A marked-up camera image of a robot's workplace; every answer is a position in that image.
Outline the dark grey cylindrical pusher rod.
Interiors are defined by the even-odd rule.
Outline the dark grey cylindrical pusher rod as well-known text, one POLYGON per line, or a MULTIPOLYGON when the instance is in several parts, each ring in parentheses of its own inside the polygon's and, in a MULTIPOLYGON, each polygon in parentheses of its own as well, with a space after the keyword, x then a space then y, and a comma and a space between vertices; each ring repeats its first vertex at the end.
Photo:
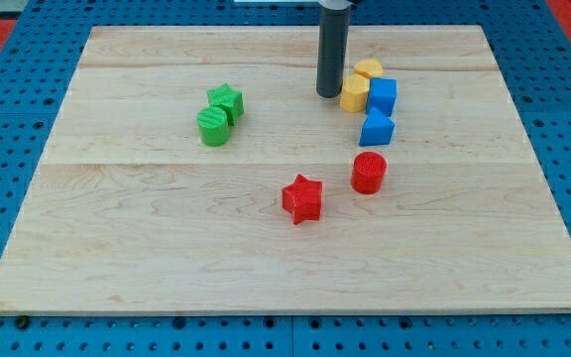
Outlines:
POLYGON ((350 16, 350 3, 320 3, 316 92, 321 97, 341 92, 350 16))

